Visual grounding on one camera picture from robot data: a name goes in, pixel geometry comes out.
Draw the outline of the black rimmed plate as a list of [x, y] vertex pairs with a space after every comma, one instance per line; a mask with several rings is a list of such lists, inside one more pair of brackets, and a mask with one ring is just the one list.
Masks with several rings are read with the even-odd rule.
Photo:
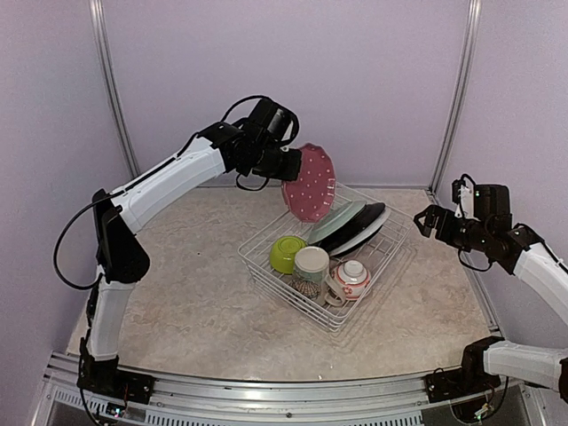
[[370, 226], [384, 212], [386, 207], [383, 202], [367, 203], [365, 208], [341, 229], [312, 246], [324, 249], [326, 252], [337, 249]]

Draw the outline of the pink polka dot plate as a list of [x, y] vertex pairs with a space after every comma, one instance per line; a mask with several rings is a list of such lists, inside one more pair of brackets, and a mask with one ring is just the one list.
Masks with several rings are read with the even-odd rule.
[[302, 164], [296, 181], [281, 184], [288, 210], [305, 223], [319, 222], [335, 198], [335, 169], [322, 146], [306, 143], [299, 148]]

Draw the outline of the light teal flower plate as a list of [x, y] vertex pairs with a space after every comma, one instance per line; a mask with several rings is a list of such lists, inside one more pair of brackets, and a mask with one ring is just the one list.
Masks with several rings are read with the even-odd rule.
[[360, 213], [366, 206], [365, 201], [349, 201], [337, 209], [331, 209], [317, 224], [312, 227], [307, 243], [314, 245], [323, 241], [334, 232], [341, 229]]

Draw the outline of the white red teal plate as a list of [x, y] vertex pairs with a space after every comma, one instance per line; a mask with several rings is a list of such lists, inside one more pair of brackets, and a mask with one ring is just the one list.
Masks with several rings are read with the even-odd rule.
[[367, 242], [372, 240], [381, 230], [387, 219], [391, 215], [391, 209], [386, 207], [384, 212], [374, 220], [365, 230], [361, 231], [357, 236], [344, 243], [342, 246], [329, 250], [328, 254], [334, 257], [346, 256], [356, 249], [359, 249]]

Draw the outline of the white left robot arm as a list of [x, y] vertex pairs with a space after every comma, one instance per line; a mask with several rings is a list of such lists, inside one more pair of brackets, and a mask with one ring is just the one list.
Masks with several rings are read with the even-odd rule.
[[124, 385], [115, 368], [122, 321], [131, 292], [150, 266], [138, 233], [181, 196], [233, 170], [266, 180], [296, 179], [302, 155], [290, 143], [298, 132], [295, 117], [215, 122], [148, 172], [110, 193], [99, 191], [82, 208], [94, 214], [99, 245], [97, 278], [89, 285], [98, 295], [83, 359], [92, 363], [88, 376], [102, 392], [113, 395]]

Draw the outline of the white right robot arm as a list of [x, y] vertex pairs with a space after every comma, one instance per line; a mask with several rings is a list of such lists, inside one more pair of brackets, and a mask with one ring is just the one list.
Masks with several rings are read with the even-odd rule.
[[[513, 225], [508, 209], [475, 209], [472, 217], [430, 205], [414, 216], [421, 235], [463, 252], [476, 251], [488, 265], [500, 266], [522, 282], [555, 313], [567, 321], [567, 266], [545, 240], [527, 225]], [[515, 343], [487, 337], [463, 350], [454, 387], [471, 394], [483, 383], [507, 376], [556, 392], [567, 399], [567, 350]]]

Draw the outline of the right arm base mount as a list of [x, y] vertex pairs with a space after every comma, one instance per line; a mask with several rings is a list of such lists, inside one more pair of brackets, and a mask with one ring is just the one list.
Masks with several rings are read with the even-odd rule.
[[484, 352], [503, 337], [489, 336], [467, 345], [461, 356], [461, 365], [454, 369], [436, 368], [423, 378], [428, 400], [437, 403], [462, 398], [501, 385], [498, 375], [490, 375], [484, 368]]

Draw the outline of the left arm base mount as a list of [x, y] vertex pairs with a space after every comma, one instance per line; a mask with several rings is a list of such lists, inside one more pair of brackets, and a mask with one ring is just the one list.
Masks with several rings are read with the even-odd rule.
[[155, 378], [122, 370], [118, 358], [96, 361], [91, 355], [79, 358], [77, 387], [98, 395], [147, 405], [153, 394]]

